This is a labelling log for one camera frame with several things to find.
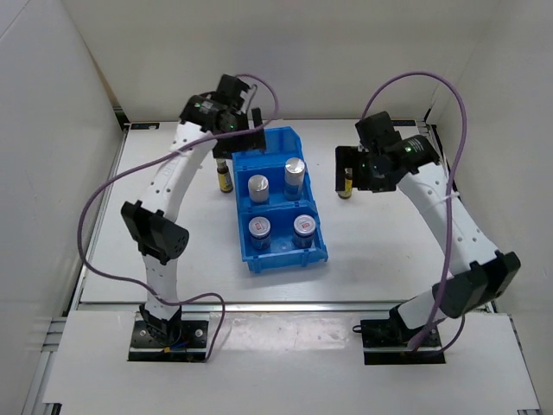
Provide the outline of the small brown yellow bottle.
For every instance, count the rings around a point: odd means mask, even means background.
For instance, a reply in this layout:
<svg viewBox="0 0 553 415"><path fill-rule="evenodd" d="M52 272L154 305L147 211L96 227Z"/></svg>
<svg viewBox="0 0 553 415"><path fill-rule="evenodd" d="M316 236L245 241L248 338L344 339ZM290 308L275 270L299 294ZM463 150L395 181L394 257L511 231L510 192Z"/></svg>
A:
<svg viewBox="0 0 553 415"><path fill-rule="evenodd" d="M341 199L349 199L353 193L353 170L345 168L344 170L344 188L338 191L337 194Z"/></svg>
<svg viewBox="0 0 553 415"><path fill-rule="evenodd" d="M231 193L233 191L233 184L226 160L217 158L216 165L220 191L226 194Z"/></svg>

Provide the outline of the silver-lid shaker can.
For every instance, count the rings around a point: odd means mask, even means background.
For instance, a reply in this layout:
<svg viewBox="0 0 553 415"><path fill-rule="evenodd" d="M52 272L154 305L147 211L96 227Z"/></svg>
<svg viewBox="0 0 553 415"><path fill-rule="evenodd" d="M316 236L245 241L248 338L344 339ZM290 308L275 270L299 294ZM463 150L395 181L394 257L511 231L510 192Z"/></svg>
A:
<svg viewBox="0 0 553 415"><path fill-rule="evenodd" d="M301 198L304 176L306 171L305 162L299 157L289 158L284 165L284 195L290 201Z"/></svg>
<svg viewBox="0 0 553 415"><path fill-rule="evenodd" d="M253 203L265 203L270 199L269 179L264 175L254 175L248 180L248 192Z"/></svg>

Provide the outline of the white-lid spice jar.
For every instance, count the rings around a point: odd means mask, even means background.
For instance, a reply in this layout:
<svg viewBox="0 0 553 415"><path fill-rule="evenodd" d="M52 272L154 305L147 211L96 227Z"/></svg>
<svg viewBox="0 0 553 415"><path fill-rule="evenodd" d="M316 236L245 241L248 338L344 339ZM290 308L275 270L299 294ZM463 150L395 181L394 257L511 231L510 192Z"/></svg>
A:
<svg viewBox="0 0 553 415"><path fill-rule="evenodd" d="M270 221L263 216L252 218L248 224L250 242L254 249L262 251L270 247Z"/></svg>
<svg viewBox="0 0 553 415"><path fill-rule="evenodd" d="M297 248L310 248L313 244L316 231L316 221L308 214L297 216L293 222L293 243Z"/></svg>

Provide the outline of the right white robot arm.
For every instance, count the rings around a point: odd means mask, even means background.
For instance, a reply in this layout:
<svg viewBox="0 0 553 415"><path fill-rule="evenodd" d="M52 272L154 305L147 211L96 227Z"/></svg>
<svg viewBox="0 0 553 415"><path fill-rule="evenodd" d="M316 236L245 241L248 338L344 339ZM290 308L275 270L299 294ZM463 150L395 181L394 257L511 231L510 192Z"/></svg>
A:
<svg viewBox="0 0 553 415"><path fill-rule="evenodd" d="M393 136L371 150L339 146L335 150L335 188L346 173L358 190L400 190L423 217L444 254L442 276L424 293L391 310L388 335L397 345L412 343L424 330L501 297L521 268L515 252L502 253L475 223L448 186L445 169L426 137Z"/></svg>

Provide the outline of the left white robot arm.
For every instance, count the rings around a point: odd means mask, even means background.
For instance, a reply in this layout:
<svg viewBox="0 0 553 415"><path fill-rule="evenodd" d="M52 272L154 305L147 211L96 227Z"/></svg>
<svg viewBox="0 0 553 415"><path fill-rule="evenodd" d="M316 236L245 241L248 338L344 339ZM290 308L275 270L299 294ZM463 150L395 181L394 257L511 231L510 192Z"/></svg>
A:
<svg viewBox="0 0 553 415"><path fill-rule="evenodd" d="M210 135L248 128L243 111L246 92L194 95L180 116L170 152L150 185L134 203L126 202L121 215L142 254L148 295L140 313L150 335L163 346L181 338L181 306L177 304L177 263L189 240L188 230L176 221L181 203L196 171L217 144Z"/></svg>

